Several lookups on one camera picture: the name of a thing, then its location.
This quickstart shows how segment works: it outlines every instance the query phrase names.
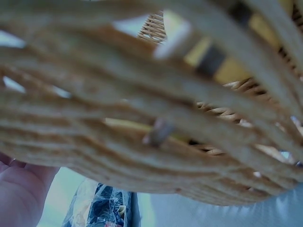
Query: plastic bag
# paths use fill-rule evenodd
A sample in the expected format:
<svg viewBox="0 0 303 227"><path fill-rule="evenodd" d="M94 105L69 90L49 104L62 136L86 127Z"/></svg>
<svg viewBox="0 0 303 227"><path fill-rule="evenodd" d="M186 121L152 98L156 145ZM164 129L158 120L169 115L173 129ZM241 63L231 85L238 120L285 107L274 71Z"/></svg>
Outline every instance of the plastic bag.
<svg viewBox="0 0 303 227"><path fill-rule="evenodd" d="M85 179L62 227L129 227L132 193Z"/></svg>
<svg viewBox="0 0 303 227"><path fill-rule="evenodd" d="M128 227L131 192L99 184L89 211L87 227Z"/></svg>
<svg viewBox="0 0 303 227"><path fill-rule="evenodd" d="M72 198L62 227L85 227L98 182L86 178Z"/></svg>

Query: wicker furniture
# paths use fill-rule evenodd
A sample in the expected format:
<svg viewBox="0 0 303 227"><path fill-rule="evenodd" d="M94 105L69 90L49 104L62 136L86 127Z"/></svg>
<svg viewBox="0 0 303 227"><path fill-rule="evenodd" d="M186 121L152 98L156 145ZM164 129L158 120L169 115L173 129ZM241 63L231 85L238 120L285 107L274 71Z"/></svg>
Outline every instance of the wicker furniture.
<svg viewBox="0 0 303 227"><path fill-rule="evenodd" d="M302 182L303 169L295 165L303 161L298 10L293 22L275 0L243 0L278 34L283 49L275 53L227 16L224 1L184 2L1 2L1 29L26 42L24 48L0 47L1 76L26 89L2 84L1 151L126 190L179 193L216 205L263 201ZM303 1L297 6L303 9ZM221 86L180 59L155 59L161 45L146 40L165 40L161 13L149 17L139 39L106 25L166 8L210 36L255 80ZM54 86L68 94L59 96ZM110 125L104 118L155 128ZM164 131L197 143L166 138ZM162 143L143 143L160 134Z"/></svg>

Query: gray surface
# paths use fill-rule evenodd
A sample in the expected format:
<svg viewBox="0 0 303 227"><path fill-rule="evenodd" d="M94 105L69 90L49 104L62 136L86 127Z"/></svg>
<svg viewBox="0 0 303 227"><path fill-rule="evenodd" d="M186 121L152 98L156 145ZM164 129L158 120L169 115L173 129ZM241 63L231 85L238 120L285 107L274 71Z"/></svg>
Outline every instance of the gray surface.
<svg viewBox="0 0 303 227"><path fill-rule="evenodd" d="M303 184L249 206L220 207L179 195L140 193L137 215L141 216L141 227L301 227L302 203Z"/></svg>

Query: wicker basket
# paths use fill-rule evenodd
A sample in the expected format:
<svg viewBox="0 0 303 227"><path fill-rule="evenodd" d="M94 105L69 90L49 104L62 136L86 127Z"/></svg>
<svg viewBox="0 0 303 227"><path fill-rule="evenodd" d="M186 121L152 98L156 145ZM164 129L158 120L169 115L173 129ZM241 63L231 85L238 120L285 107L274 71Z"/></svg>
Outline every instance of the wicker basket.
<svg viewBox="0 0 303 227"><path fill-rule="evenodd" d="M303 43L295 26L303 20L295 9L292 22L275 1L243 0L276 31L284 45L279 54L237 26L220 0L1 2L1 29L27 44L0 48L1 76L26 89L2 84L1 151L126 190L216 205L254 203L294 188L303 181ZM297 5L303 9L302 0ZM258 83L221 86L180 59L156 60L154 43L165 39L161 13L149 17L142 39L101 26L166 8L210 36ZM169 137L172 131L195 143Z"/></svg>

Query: yellow object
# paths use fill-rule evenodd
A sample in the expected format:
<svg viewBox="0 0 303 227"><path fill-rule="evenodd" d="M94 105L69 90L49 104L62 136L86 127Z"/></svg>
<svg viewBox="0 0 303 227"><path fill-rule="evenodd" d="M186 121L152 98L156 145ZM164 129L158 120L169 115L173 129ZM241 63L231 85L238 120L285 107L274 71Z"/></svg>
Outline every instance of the yellow object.
<svg viewBox="0 0 303 227"><path fill-rule="evenodd" d="M282 7L289 15L292 14L294 5L293 0L277 1L280 2ZM170 38L174 36L182 22L183 19L177 14L169 10L164 11L164 26L168 37L168 42ZM261 37L263 37L274 49L277 51L279 50L280 41L278 40L275 32L271 30L269 25L260 15L253 14L249 20L249 26ZM184 60L194 67L197 66L211 44L212 42L209 38L201 39L201 41L184 57ZM251 77L251 75L235 59L226 57L214 75L214 80L221 84L227 84L234 81L247 79L249 77Z"/></svg>
<svg viewBox="0 0 303 227"><path fill-rule="evenodd" d="M105 123L108 125L112 125L112 126L122 126L122 127L126 127L126 128L131 128L131 129L139 129L139 130L146 131L146 133L148 133L152 129L152 126L150 126L150 125L140 124L137 122L131 122L131 121L126 121L126 120L113 119L113 118L106 118ZM185 143L188 143L190 140L190 138L188 138L188 137L184 137L184 136L180 136L180 135L176 135L176 134L172 134L171 136L173 138L175 138L179 141L185 142Z"/></svg>

